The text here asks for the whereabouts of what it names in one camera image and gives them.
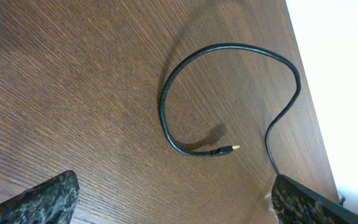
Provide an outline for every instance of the white wall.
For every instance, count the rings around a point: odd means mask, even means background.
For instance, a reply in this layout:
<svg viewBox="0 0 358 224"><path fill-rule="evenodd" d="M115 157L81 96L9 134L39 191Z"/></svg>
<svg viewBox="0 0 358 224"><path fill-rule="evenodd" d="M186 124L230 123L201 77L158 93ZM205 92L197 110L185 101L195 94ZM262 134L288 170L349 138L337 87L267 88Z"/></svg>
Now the white wall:
<svg viewBox="0 0 358 224"><path fill-rule="evenodd" d="M358 0L287 0L336 187L358 214Z"/></svg>

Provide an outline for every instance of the black object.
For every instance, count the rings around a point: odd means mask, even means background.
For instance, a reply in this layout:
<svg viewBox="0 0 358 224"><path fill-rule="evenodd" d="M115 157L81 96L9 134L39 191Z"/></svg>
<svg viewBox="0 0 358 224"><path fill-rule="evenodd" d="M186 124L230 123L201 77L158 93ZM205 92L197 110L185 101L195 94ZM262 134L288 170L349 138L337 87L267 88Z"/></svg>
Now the black object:
<svg viewBox="0 0 358 224"><path fill-rule="evenodd" d="M0 204L3 223L70 223L80 187L72 170Z"/></svg>
<svg viewBox="0 0 358 224"><path fill-rule="evenodd" d="M358 223L358 215L285 175L276 177L272 202L280 223Z"/></svg>
<svg viewBox="0 0 358 224"><path fill-rule="evenodd" d="M278 171L276 163L274 163L273 155L270 152L269 135L270 135L270 132L271 132L274 124L276 124L277 121L280 120L285 115L285 113L292 107L292 105L295 103L296 99L298 98L298 95L301 91L301 79L300 79L298 70L296 69L294 64L292 64L291 61L289 61L285 57L283 57L275 52L271 52L267 49L263 49L262 47L256 47L256 46L248 45L248 44L237 44L237 43L214 44L214 45L209 45L207 47L197 50L196 52L189 55L186 59L181 61L179 63L179 65L172 71L172 73L168 77L168 80L165 82L162 93L161 93L161 97L160 97L160 121L161 121L162 129L165 133L165 137L167 138L168 142L171 144L171 146L174 149L176 149L178 152L180 152L186 156L223 156L223 155L229 154L230 152L233 151L232 146L226 146L226 147L219 148L217 150L212 150L212 151L207 151L207 152L192 152L187 149L184 149L176 143L176 140L173 138L173 136L169 132L167 120L165 118L165 100L167 99L169 88L171 87L174 79L180 73L180 71L182 71L182 69L184 69L190 62L194 61L196 58L198 58L206 53L210 53L210 52L213 52L216 50L224 50L224 49L246 50L246 51L256 52L258 54L262 54L264 56L274 58L275 60L278 60L279 62L285 64L293 72L293 75L295 77L295 82L296 82L295 93L292 96L290 102L286 105L286 107L284 107L284 109L270 123L270 125L268 126L268 128L266 130L266 134L265 134L265 145L266 145L267 154L270 158L270 161L273 165L273 168L274 168L276 174L278 175L280 173Z"/></svg>

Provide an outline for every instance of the black cable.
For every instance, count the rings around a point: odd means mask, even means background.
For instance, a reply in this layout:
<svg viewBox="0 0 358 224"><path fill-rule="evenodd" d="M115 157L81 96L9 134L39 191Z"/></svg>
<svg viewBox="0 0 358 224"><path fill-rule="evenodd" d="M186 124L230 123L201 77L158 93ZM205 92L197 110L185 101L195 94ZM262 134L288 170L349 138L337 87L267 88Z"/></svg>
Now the black cable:
<svg viewBox="0 0 358 224"><path fill-rule="evenodd" d="M169 88L171 87L174 79L180 73L180 71L182 71L182 69L184 69L190 62L194 61L196 58L198 58L206 53L210 53L215 50L223 50L223 49L248 50L251 52L256 52L258 54L262 54L262 55L274 58L275 60L278 60L279 62L284 63L288 68L290 68L290 70L294 74L295 82L296 82L296 91L295 91L294 95L292 96L290 102L286 105L286 107L284 107L284 109L270 123L270 125L268 126L268 128L266 130L266 134L265 134L265 146L266 146L267 154L270 158L270 161L273 165L273 168L274 168L276 174L278 175L280 173L277 169L276 163L274 163L273 155L270 152L269 135L270 135L270 132L271 132L274 124L276 124L277 121L280 120L285 115L285 113L292 107L292 105L298 98L298 95L301 91L301 80L300 80L298 70L296 69L294 64L291 63L291 61L289 61L285 57L283 57L275 52L271 52L267 49L263 49L261 47L256 47L256 46L252 46L252 45L248 45L248 44L237 44L237 43L213 44L213 45L209 45L207 47L197 50L196 52L189 55L186 59L181 61L179 63L179 65L176 66L176 68L172 71L172 73L168 77L168 80L165 82L162 93L161 93L161 97L160 97L160 121L161 121L162 129L165 133L165 137L167 138L168 142L171 144L171 146L174 149L176 149L178 152L180 152L186 156L223 156L223 155L229 154L230 152L233 151L233 146L225 146L225 147L221 147L216 150L206 151L206 152L192 152L192 151L186 150L186 149L180 147L176 143L176 140L173 138L173 136L169 132L167 120L165 118L165 101L168 96L168 91L169 91Z"/></svg>

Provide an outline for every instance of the cable connector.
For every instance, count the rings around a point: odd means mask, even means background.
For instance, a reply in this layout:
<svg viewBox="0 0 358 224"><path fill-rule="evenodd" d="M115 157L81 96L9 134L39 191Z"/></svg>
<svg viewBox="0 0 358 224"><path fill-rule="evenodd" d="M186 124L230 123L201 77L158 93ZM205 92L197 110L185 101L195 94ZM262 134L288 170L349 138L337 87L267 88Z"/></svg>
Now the cable connector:
<svg viewBox="0 0 358 224"><path fill-rule="evenodd" d="M211 150L210 153L211 156L224 156L238 148L240 148L240 146L224 146L219 149Z"/></svg>

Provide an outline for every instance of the wooden table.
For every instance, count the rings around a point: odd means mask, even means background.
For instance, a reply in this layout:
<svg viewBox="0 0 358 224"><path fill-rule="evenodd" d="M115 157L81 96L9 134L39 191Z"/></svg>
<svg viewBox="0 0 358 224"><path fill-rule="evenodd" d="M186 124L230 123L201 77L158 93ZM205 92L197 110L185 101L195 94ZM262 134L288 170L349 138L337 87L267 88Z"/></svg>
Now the wooden table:
<svg viewBox="0 0 358 224"><path fill-rule="evenodd" d="M293 75L225 50L170 91L170 147L158 97L172 69L209 44L272 50L300 70L301 95L271 135L278 168L338 201L287 6L281 1L0 1L0 203L64 170L80 181L73 223L275 223L264 132Z"/></svg>

